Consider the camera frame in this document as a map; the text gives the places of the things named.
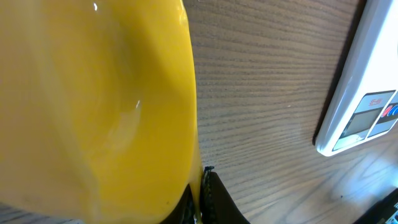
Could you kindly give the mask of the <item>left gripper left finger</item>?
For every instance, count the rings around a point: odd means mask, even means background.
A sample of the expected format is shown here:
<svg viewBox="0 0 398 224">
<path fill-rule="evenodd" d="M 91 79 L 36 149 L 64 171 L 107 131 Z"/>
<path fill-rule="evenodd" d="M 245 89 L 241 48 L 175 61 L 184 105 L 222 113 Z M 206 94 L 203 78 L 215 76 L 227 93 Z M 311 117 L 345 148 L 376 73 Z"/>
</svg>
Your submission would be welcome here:
<svg viewBox="0 0 398 224">
<path fill-rule="evenodd" d="M 187 185 L 183 195 L 172 213 L 160 224 L 195 224 L 195 206 L 190 186 Z"/>
</svg>

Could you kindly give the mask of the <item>yellow plastic measuring scoop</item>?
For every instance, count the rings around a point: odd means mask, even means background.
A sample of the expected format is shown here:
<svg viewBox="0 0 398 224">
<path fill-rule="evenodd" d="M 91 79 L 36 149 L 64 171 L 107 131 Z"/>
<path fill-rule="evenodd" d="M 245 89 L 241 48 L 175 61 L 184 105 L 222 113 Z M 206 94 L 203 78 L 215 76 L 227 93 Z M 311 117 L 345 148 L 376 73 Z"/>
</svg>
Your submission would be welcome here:
<svg viewBox="0 0 398 224">
<path fill-rule="evenodd" d="M 160 223 L 202 165 L 174 1 L 1 2 L 1 222 Z"/>
</svg>

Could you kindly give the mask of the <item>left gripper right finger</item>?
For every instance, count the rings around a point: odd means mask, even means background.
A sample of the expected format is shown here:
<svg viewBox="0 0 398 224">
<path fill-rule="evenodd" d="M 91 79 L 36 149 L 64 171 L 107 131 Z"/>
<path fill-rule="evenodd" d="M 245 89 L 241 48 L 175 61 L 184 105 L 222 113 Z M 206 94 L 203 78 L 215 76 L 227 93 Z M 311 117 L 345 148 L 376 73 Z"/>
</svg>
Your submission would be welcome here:
<svg viewBox="0 0 398 224">
<path fill-rule="evenodd" d="M 210 224 L 249 224 L 213 169 L 213 166 L 205 167 L 201 180 L 200 210 L 202 222 Z"/>
</svg>

